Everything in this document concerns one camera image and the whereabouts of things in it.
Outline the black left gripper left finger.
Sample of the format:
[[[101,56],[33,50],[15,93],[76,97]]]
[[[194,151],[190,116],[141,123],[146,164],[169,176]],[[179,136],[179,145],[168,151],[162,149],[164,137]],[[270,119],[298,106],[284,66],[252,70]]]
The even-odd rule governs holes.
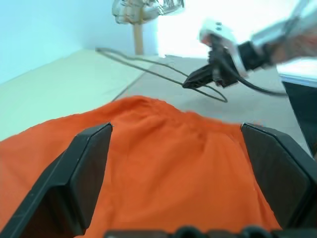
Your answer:
[[[113,126],[85,129],[42,172],[0,233],[2,238],[74,238],[91,224]]]

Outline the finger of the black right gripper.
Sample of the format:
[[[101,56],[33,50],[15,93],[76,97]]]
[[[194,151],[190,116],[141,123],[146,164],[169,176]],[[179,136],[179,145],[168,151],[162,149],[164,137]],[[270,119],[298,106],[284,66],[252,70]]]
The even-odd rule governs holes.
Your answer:
[[[213,77],[209,75],[189,75],[182,83],[185,89],[198,89],[213,82]]]
[[[207,64],[192,73],[189,74],[188,79],[189,80],[201,80],[206,79],[210,80],[212,79],[212,72],[213,72],[213,66],[211,64]]]

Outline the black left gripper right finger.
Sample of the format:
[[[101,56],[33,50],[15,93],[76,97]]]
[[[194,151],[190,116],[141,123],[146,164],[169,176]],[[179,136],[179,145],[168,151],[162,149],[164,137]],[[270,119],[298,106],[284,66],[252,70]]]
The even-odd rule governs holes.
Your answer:
[[[241,127],[256,181],[282,228],[316,228],[317,163],[288,134]]]

